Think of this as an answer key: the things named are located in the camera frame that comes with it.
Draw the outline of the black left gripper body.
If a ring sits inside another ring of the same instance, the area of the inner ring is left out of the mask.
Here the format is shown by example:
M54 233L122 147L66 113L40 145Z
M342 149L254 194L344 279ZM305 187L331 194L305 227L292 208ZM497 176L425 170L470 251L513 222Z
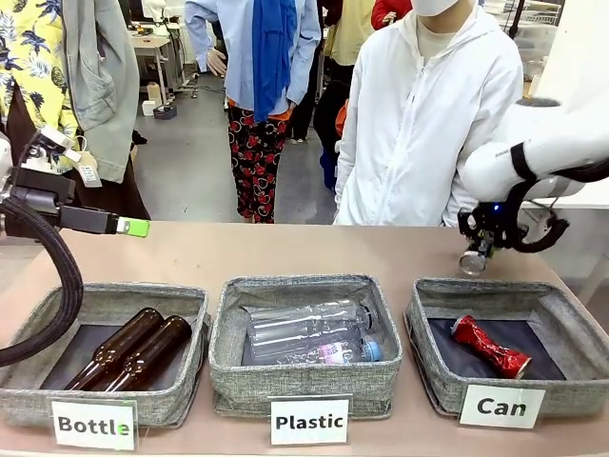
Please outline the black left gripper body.
M117 234L117 214L76 206L75 182L62 175L33 169L10 168L10 196L59 229L91 234Z

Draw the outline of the blue shirt person's right hand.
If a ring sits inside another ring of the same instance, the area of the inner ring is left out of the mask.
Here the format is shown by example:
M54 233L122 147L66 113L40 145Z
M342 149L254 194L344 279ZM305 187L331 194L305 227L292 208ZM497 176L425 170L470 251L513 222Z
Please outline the blue shirt person's right hand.
M214 75L225 77L227 71L226 56L215 48L208 49L206 53L206 67Z

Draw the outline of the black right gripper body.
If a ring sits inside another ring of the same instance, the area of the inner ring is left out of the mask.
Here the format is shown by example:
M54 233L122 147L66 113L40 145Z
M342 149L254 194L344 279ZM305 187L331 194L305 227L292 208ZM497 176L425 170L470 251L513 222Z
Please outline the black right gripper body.
M521 228L518 223L519 210L518 206L507 202L479 203L474 209L460 209L458 228L468 240L468 249L474 251L474 242L478 239L491 239L495 251L513 249L526 252L523 238L528 229Z

